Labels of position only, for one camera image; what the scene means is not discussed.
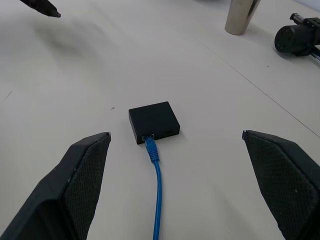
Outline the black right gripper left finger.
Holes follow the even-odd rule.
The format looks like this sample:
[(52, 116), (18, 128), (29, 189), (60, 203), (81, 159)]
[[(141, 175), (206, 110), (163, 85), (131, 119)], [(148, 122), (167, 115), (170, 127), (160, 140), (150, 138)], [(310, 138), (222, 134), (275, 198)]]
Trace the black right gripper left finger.
[(43, 177), (1, 235), (2, 240), (85, 240), (95, 216), (109, 132), (72, 144)]

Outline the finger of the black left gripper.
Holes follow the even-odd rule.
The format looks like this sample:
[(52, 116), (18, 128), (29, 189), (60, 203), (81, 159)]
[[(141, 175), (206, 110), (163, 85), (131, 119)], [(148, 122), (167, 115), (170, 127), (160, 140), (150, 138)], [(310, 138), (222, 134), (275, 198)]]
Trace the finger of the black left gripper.
[(49, 0), (20, 0), (29, 8), (36, 10), (37, 12), (53, 18), (60, 18), (61, 14), (57, 8)]

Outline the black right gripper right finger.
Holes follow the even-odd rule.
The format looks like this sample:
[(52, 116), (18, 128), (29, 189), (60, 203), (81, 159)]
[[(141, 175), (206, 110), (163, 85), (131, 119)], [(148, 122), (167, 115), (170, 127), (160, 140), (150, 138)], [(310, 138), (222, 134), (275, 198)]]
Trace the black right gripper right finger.
[(259, 190), (286, 240), (320, 238), (320, 167), (295, 142), (245, 130)]

